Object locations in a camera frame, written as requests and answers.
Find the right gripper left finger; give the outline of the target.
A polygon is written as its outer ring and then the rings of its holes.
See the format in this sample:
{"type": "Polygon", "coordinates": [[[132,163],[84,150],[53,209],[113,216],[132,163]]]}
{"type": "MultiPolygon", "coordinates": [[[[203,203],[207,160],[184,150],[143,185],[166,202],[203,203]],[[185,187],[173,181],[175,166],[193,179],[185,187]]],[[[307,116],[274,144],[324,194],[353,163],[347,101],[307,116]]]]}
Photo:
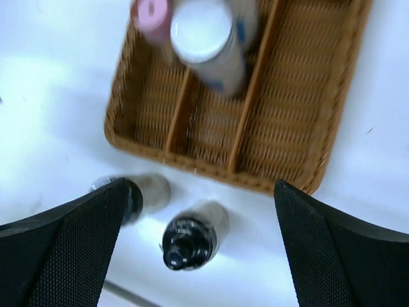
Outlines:
{"type": "Polygon", "coordinates": [[[1,225],[1,306],[96,306],[127,200],[119,179],[1,225]]]}

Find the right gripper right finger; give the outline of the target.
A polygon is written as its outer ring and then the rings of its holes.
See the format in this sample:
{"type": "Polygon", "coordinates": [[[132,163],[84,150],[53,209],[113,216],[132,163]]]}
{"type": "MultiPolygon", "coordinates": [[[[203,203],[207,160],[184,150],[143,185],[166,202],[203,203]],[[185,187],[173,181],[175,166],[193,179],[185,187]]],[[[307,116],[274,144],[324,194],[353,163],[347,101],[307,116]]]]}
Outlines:
{"type": "Polygon", "coordinates": [[[300,306],[408,306],[408,234],[278,180],[274,201],[300,306]]]}

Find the black cap bottle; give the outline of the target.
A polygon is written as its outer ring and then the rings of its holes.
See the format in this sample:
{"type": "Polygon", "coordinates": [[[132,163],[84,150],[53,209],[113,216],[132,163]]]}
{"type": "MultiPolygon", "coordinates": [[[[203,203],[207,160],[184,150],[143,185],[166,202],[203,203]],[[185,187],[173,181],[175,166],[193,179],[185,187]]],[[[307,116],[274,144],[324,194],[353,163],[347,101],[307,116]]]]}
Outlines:
{"type": "Polygon", "coordinates": [[[210,262],[230,230],[229,214],[216,201],[206,201],[176,215],[162,236],[162,256],[173,271],[193,271],[210,262]]]}
{"type": "Polygon", "coordinates": [[[94,181],[89,191],[97,190],[120,178],[126,179],[129,184],[122,226],[134,224],[140,218],[154,214],[169,204],[171,199],[169,182],[167,178],[156,173],[104,176],[94,181]]]}

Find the silver cap jar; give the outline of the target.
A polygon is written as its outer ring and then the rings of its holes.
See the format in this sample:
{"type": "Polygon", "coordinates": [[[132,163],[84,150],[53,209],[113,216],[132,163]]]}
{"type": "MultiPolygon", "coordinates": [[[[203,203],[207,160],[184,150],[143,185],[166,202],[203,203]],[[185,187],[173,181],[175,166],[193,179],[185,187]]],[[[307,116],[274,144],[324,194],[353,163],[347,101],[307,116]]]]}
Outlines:
{"type": "Polygon", "coordinates": [[[181,62],[226,96],[241,92],[246,79],[234,21],[225,1],[184,1],[171,21],[171,44],[181,62]]]}

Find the pink cap spice bottle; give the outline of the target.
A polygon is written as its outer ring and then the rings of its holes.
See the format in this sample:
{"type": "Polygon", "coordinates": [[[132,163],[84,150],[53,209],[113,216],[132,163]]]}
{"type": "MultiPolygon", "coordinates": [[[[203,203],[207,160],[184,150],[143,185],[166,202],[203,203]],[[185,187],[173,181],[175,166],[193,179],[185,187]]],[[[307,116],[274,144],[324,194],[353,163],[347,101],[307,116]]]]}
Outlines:
{"type": "Polygon", "coordinates": [[[167,0],[133,1],[130,7],[130,20],[145,40],[156,47],[162,59],[173,64],[175,55],[170,43],[173,2],[167,0]]]}

